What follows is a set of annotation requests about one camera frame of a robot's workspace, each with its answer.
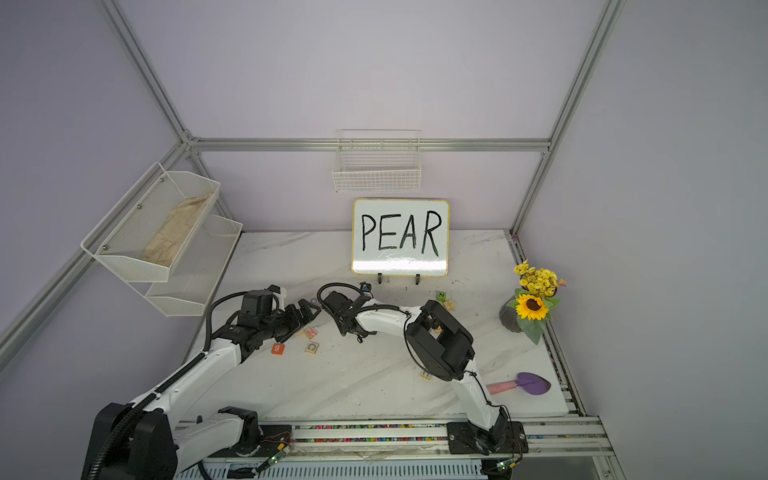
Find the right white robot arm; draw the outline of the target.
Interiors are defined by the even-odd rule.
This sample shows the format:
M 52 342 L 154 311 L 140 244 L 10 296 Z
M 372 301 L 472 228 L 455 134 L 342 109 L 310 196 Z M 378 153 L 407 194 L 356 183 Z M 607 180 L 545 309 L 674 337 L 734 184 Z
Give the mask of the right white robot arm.
M 526 452 L 507 408 L 491 401 L 480 378 L 473 336 L 443 304 L 436 300 L 416 307 L 381 303 L 370 294 L 369 284 L 356 287 L 341 282 L 320 287 L 317 300 L 342 335 L 353 334 L 359 342 L 379 333 L 398 336 L 423 372 L 453 388 L 467 419 L 446 425 L 452 454 Z

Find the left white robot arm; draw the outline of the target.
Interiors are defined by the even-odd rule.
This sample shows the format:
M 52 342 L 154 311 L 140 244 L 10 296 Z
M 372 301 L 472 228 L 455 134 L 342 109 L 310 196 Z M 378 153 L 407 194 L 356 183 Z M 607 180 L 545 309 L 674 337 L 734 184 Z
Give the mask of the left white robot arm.
M 191 407 L 265 341 L 283 343 L 321 312 L 308 300 L 285 302 L 284 289 L 231 293 L 204 313 L 201 351 L 136 399 L 111 403 L 96 416 L 82 470 L 84 479 L 172 479 L 208 456 L 230 450 L 249 457 L 276 441 L 257 412 L 225 406 L 180 429 Z

